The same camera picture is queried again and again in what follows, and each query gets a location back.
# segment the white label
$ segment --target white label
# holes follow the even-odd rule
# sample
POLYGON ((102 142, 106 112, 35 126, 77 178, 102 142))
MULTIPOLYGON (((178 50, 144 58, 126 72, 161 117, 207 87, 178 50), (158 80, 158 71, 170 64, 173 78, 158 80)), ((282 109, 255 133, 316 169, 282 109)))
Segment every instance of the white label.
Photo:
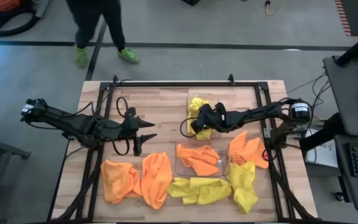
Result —
POLYGON ((307 105, 307 103, 295 103, 294 105, 291 106, 292 108, 297 108, 297 107, 305 107, 308 108, 309 106, 307 105))
POLYGON ((295 108, 295 112, 298 112, 298 111, 308 111, 307 108, 295 108))
POLYGON ((34 106, 32 106, 32 105, 25 105, 24 106, 24 108, 27 108, 27 109, 31 109, 31 108, 33 108, 34 106))
POLYGON ((22 112, 27 113, 28 110, 29 110, 29 109, 32 109, 33 107, 34 107, 34 106, 32 106, 32 105, 25 105, 24 108, 23 108, 23 110, 22 110, 22 112))

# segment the wooden tabletop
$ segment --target wooden tabletop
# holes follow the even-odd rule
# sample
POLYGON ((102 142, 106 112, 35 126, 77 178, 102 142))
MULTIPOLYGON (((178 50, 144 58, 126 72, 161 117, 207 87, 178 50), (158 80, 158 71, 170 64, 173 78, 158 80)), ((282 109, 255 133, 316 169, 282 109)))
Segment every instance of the wooden tabletop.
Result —
MULTIPOLYGON (((278 101, 287 96, 284 82, 281 80, 267 81, 272 101, 278 101)), ((86 106, 90 101, 96 105, 100 82, 85 82, 78 109, 86 106)), ((130 162, 142 175, 142 160, 153 152, 167 152, 170 157, 173 175, 175 165, 175 143, 184 137, 179 132, 180 123, 186 118, 186 97, 191 93, 212 93, 219 97, 227 110, 244 111, 257 107, 255 91, 253 87, 229 86, 229 87, 124 87, 114 90, 110 119, 121 122, 122 118, 117 114, 116 99, 124 96, 130 107, 135 107, 137 114, 145 121, 155 123, 155 127, 139 130, 138 134, 153 134, 158 136, 147 141, 143 146, 140 157, 134 157, 131 151, 126 156, 118 156, 111 143, 104 147, 103 159, 113 162, 130 162)), ((228 134, 222 134, 220 141, 230 142, 243 130, 248 130, 248 138, 260 137, 263 139, 260 122, 249 123, 242 129, 228 134)), ((80 147, 79 143, 72 141, 68 152, 80 147)), ((119 150, 125 150, 123 143, 118 143, 119 150)), ((299 149, 288 147, 283 150, 285 167, 287 169, 290 188, 300 203, 314 216, 317 216, 313 196, 306 174, 305 164, 299 149)), ((62 177, 53 209, 52 218, 61 215, 78 193, 83 176, 86 159, 86 149, 71 155, 64 164, 62 177)), ((224 198, 211 205, 183 205, 181 198, 170 198, 160 210, 150 208, 143 198, 125 198, 120 204, 109 204, 103 199, 103 186, 99 180, 99 189, 94 211, 94 222, 269 222, 277 221, 272 184, 269 170, 257 168, 255 191, 259 201, 252 210, 244 215, 238 211, 232 196, 224 198)), ((86 196, 84 217, 88 213, 90 190, 86 196)), ((280 192, 282 207, 286 213, 283 193, 280 192)))

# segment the transparent container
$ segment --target transparent container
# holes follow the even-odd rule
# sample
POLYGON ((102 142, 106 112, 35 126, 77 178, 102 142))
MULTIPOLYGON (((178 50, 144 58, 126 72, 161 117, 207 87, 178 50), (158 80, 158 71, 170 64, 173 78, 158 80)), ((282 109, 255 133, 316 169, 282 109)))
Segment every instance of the transparent container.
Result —
POLYGON ((175 145, 175 172, 182 177, 221 177, 230 173, 230 157, 229 157, 229 144, 227 141, 197 141, 197 140, 179 140, 175 145), (219 172, 213 175, 197 175, 192 167, 185 167, 181 158, 177 155, 178 145, 182 144, 187 149, 195 149, 202 146, 212 147, 219 155, 219 160, 215 167, 219 169, 219 172))
MULTIPOLYGON (((189 112, 189 106, 191 105, 191 102, 193 101, 194 98, 201 98, 203 100, 208 101, 209 105, 211 105, 212 109, 215 107, 216 103, 219 102, 219 98, 216 94, 210 94, 210 93, 192 93, 187 95, 187 107, 186 107, 186 118, 189 118, 190 112, 189 112)), ((215 140, 215 139, 219 139, 221 137, 221 133, 215 131, 212 129, 211 134, 208 137, 202 138, 200 135, 199 136, 194 136, 194 133, 192 133, 187 125, 187 122, 192 122, 195 119, 189 119, 188 121, 186 121, 186 124, 184 124, 182 126, 182 130, 185 130, 185 134, 187 136, 192 136, 191 139, 195 139, 195 140, 215 140)))

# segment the concrete floor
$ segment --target concrete floor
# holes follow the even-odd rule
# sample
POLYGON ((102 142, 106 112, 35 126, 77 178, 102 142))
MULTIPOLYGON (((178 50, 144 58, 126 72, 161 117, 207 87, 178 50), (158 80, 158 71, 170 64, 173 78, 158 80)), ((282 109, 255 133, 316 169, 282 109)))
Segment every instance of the concrete floor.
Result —
MULTIPOLYGON (((202 0, 190 7, 179 0, 122 1, 123 26, 130 43, 351 46, 358 37, 344 34, 334 0, 285 0, 273 17, 264 0, 202 0)), ((14 26, 26 20, 15 18, 14 26)), ((76 26, 64 1, 54 1, 33 29, 0 40, 71 42, 76 26)), ((108 32, 105 43, 111 42, 108 32)), ((93 80, 284 80, 287 90, 323 73, 323 58, 342 52, 285 50, 135 48, 140 65, 122 62, 112 47, 102 47, 93 80)), ((0 186, 0 219, 8 223, 44 221, 48 215, 67 140, 57 131, 19 122, 27 98, 75 111, 86 70, 76 68, 72 47, 0 45, 0 141, 32 151, 28 161, 13 158, 0 186)), ((316 85, 318 90, 324 81, 316 85)), ((289 94, 313 102, 311 85, 289 94)), ((332 93, 323 95, 319 118, 337 111, 332 93)), ((335 177, 311 177, 319 217, 358 223, 351 204, 335 201, 335 177)))

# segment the green shoe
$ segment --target green shoe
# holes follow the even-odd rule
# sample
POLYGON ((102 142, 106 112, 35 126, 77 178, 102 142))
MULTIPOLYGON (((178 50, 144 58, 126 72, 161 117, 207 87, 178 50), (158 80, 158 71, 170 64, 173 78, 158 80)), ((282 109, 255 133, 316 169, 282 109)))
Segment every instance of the green shoe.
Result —
POLYGON ((86 49, 79 49, 78 47, 75 47, 75 55, 75 62, 77 63, 77 66, 85 68, 88 63, 88 60, 86 59, 86 49))
POLYGON ((118 55, 127 60, 130 63, 138 64, 140 62, 139 57, 131 49, 125 48, 121 52, 118 52, 118 55))

